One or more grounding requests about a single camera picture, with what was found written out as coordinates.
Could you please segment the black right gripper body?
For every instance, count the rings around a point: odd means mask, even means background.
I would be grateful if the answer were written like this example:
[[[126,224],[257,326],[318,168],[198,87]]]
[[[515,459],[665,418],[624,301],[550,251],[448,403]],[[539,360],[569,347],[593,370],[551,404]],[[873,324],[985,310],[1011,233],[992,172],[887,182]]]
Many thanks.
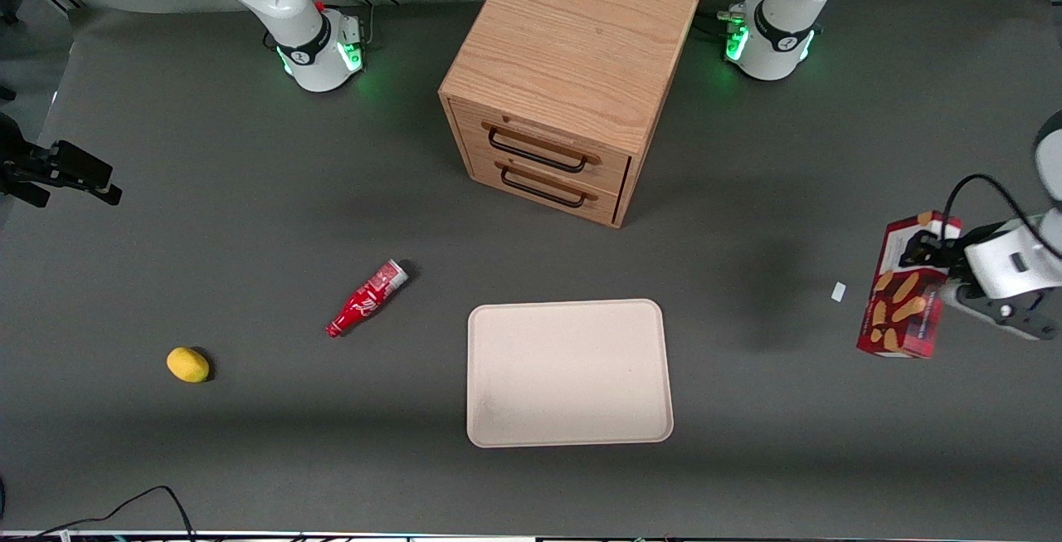
[[[37,183],[51,174],[53,149],[27,141],[15,119],[1,115],[1,193],[33,207],[48,205],[50,193]]]

